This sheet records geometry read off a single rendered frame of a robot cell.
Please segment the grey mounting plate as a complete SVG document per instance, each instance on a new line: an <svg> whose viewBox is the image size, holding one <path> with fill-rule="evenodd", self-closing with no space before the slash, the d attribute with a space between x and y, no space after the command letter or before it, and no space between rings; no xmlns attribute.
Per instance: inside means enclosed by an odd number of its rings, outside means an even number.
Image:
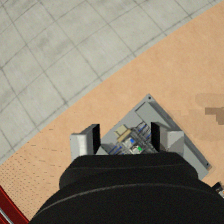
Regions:
<svg viewBox="0 0 224 224"><path fill-rule="evenodd" d="M101 144L110 152L115 146L117 138L124 133L128 128L130 130L133 127L139 125L143 120L135 113L135 110L138 109L144 102L148 102L164 119L164 121L174 130L180 129L178 125L171 119L171 117L162 109L162 107L151 97L148 93L132 110L130 110L113 128L111 128L102 138ZM141 123L136 129L139 131L146 123ZM144 127L143 127L144 128ZM142 128L142 129L143 129ZM149 126L147 125L141 132L143 135ZM140 131L141 131L140 130ZM139 131L139 132L140 132ZM151 129L149 129L143 137L147 137L151 133ZM151 134L150 134L151 136ZM149 137L150 137L149 136ZM149 138L148 137L148 138ZM148 139L146 138L146 139ZM151 141L151 138L148 139ZM190 141L190 139L184 133L184 143L188 146L188 148L193 152L193 154L198 158L198 160L206 167L206 169L210 166L209 162L205 159L205 157L200 153L200 151L195 147L195 145ZM112 151L111 154L113 155L119 148L116 146ZM115 154L119 153L121 150L119 149ZM121 151L119 154L122 154Z"/></svg>

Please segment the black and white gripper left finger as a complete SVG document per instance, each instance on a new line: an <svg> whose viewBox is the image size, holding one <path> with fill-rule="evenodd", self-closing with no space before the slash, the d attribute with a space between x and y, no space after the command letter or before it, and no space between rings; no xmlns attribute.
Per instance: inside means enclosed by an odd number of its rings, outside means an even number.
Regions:
<svg viewBox="0 0 224 224"><path fill-rule="evenodd" d="M72 133L70 138L71 163L78 156L96 155L100 145L100 124L91 124L80 133Z"/></svg>

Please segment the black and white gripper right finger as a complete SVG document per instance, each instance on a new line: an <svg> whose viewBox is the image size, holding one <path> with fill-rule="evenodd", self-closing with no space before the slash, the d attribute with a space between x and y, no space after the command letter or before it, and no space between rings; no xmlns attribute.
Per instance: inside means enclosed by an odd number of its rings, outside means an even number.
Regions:
<svg viewBox="0 0 224 224"><path fill-rule="evenodd" d="M151 144L159 153L175 152L184 156L184 131L174 130L160 122L151 122Z"/></svg>

